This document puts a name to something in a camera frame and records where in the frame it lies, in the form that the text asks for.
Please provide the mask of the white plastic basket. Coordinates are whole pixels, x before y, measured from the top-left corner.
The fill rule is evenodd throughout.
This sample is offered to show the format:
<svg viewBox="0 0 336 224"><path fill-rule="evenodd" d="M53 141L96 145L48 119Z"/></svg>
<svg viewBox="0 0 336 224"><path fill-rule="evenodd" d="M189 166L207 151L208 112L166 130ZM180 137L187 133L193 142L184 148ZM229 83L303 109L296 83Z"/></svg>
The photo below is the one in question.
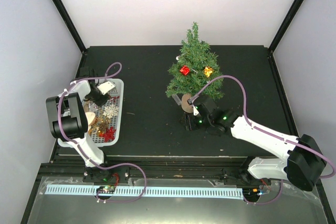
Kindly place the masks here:
<svg viewBox="0 0 336 224"><path fill-rule="evenodd" d="M97 120L92 126L91 130L88 132L91 139L98 147L111 146L117 143L119 139L120 128L121 128L121 113L122 113L122 104L123 104L124 82L121 79L112 79L112 78L107 78L107 77L103 77L102 79L95 78L94 80L96 81L97 86L106 81L111 81L115 84L115 88L108 93L109 100L106 102L105 105L99 106L100 108L99 112L95 113L97 116ZM89 112L88 105L91 103L93 102L90 100L83 101L83 108L84 108L85 113ZM112 104L116 105L119 108L119 114L112 118L107 118L103 116L104 107L108 105L112 105ZM112 142L105 143L103 138L99 137L100 132L98 131L98 126L101 121L109 121L110 122L109 127L113 126L115 128L116 130L115 139Z"/></svg>

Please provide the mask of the silver star ornament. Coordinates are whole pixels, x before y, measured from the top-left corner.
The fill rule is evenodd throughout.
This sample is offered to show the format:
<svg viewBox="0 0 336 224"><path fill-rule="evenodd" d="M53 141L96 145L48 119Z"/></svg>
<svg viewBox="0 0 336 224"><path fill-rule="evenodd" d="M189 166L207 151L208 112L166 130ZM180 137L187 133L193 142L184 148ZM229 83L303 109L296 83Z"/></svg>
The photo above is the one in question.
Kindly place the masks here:
<svg viewBox="0 0 336 224"><path fill-rule="evenodd" d="M94 113L99 112L100 110L100 108L94 103L89 104L88 109L89 109L89 112L94 112Z"/></svg>

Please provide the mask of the white snowflake ornament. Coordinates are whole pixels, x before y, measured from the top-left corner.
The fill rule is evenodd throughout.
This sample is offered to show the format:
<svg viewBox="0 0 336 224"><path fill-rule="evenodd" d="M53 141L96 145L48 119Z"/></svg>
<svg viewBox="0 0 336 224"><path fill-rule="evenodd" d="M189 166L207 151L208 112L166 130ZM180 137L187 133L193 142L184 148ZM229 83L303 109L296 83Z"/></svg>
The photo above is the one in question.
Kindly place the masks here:
<svg viewBox="0 0 336 224"><path fill-rule="evenodd" d="M117 116L118 114L119 114L119 108L114 104L108 105L103 109L103 116L107 118L112 118L114 116Z"/></svg>

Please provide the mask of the red snowflake ornament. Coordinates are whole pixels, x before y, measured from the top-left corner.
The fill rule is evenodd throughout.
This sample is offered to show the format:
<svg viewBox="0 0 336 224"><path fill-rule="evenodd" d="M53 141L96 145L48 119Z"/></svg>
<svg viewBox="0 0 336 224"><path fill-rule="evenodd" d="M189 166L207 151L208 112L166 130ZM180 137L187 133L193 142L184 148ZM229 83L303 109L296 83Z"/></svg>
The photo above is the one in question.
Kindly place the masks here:
<svg viewBox="0 0 336 224"><path fill-rule="evenodd" d="M99 133L99 137L103 138L104 142L112 142L115 139L115 128L112 126L110 128L106 128L106 130L103 132L101 131Z"/></svg>

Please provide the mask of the small green christmas tree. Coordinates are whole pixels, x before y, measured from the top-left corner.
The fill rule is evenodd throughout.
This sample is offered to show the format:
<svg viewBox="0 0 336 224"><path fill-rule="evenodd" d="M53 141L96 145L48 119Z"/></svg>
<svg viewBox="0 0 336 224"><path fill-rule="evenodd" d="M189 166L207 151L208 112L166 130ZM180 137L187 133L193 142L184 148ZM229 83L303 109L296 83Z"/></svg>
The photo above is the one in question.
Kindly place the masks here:
<svg viewBox="0 0 336 224"><path fill-rule="evenodd" d="M218 100L224 96L222 92L223 79L211 82L222 75L217 61L218 55L211 51L210 45L200 40L198 34L198 24L193 23L187 30L186 38L181 41L180 55L176 63L168 69L172 76L167 88L166 95L171 97L175 94L190 93L196 95L206 84L209 84L202 94ZM182 66L188 66L190 73L184 76L180 73ZM203 70L206 66L213 68L214 72L206 78Z"/></svg>

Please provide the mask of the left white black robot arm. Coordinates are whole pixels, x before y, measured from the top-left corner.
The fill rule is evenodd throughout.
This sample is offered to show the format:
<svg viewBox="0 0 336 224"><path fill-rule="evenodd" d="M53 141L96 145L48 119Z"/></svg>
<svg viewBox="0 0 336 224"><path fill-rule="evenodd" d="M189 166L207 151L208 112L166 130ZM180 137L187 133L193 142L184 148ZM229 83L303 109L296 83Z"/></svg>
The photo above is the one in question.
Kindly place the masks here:
<svg viewBox="0 0 336 224"><path fill-rule="evenodd" d="M82 67L79 76L63 94L46 99L49 128L54 138L70 144L83 158L85 166L94 169L94 175L102 182L108 181L113 174L106 164L104 152L91 139L89 122L83 108L83 101L90 100L97 106L108 101L93 79L97 75L90 67Z"/></svg>

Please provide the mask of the wooden slice ornament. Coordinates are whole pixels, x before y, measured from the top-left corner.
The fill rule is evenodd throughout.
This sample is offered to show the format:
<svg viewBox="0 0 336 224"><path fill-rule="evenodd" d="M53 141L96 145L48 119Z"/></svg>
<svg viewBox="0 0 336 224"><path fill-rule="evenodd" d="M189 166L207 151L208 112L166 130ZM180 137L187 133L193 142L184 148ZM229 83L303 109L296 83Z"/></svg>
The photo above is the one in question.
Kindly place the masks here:
<svg viewBox="0 0 336 224"><path fill-rule="evenodd" d="M97 120L97 116L94 112L86 112L85 113L86 115L86 118L87 118L87 121L88 121L88 130L87 132L89 132L92 128L92 126L94 125L94 123L96 122Z"/></svg>

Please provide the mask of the gold gift box ornament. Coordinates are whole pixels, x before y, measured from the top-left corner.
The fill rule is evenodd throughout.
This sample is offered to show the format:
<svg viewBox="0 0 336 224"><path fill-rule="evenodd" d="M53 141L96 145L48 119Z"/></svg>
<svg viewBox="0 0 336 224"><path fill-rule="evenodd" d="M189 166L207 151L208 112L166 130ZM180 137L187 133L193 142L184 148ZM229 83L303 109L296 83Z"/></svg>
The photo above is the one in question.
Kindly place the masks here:
<svg viewBox="0 0 336 224"><path fill-rule="evenodd" d="M205 75L206 78L209 78L212 74L213 74L214 70L213 68L206 66L203 70L203 73Z"/></svg>

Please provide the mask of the pine cone ornament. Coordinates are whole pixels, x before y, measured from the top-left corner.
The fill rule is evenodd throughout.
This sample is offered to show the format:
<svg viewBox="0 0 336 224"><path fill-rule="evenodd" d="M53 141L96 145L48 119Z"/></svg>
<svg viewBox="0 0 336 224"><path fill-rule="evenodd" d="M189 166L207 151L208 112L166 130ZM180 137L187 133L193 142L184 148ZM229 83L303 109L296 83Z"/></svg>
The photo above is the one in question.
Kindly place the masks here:
<svg viewBox="0 0 336 224"><path fill-rule="evenodd" d="M98 126L99 132L105 132L109 128L110 122L109 121L101 121Z"/></svg>

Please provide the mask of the terracotta tree pot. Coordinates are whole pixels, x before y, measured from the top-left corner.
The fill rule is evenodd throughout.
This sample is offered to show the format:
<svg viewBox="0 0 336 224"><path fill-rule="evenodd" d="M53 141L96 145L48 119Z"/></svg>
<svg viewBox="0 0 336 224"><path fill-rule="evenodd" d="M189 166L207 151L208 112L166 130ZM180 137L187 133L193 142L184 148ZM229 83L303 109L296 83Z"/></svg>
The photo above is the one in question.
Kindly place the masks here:
<svg viewBox="0 0 336 224"><path fill-rule="evenodd" d="M182 103L181 103L181 108L182 108L182 110L183 110L184 112L186 112L186 113L193 113L193 106L190 105L190 104L188 103L188 100L189 100L191 97L192 97L192 96L191 96L190 93L186 93L186 94L182 95L182 99L181 99L181 101L182 101Z"/></svg>

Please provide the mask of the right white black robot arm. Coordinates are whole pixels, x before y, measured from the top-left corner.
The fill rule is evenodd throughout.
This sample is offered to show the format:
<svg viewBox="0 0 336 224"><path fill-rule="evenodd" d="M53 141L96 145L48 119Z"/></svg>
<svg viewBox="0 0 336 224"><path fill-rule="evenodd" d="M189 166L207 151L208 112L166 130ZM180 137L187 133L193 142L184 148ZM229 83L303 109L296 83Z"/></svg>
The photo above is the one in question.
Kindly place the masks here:
<svg viewBox="0 0 336 224"><path fill-rule="evenodd" d="M212 135L227 135L258 146L273 158L249 157L238 171L239 179L250 184L255 179L286 179L303 191L312 191L326 167L315 139L309 135L287 135L250 121L232 110L220 109L214 100L182 96L186 126L205 128Z"/></svg>

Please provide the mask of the red gift box ornament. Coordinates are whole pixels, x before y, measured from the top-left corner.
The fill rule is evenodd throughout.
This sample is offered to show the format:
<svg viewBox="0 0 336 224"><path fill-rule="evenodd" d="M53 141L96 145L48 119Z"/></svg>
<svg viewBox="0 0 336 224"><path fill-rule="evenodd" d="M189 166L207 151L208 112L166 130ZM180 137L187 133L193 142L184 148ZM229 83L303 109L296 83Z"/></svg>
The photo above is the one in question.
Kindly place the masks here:
<svg viewBox="0 0 336 224"><path fill-rule="evenodd" d="M184 76L187 76L190 73L190 68L186 65L182 66L180 69L180 73Z"/></svg>

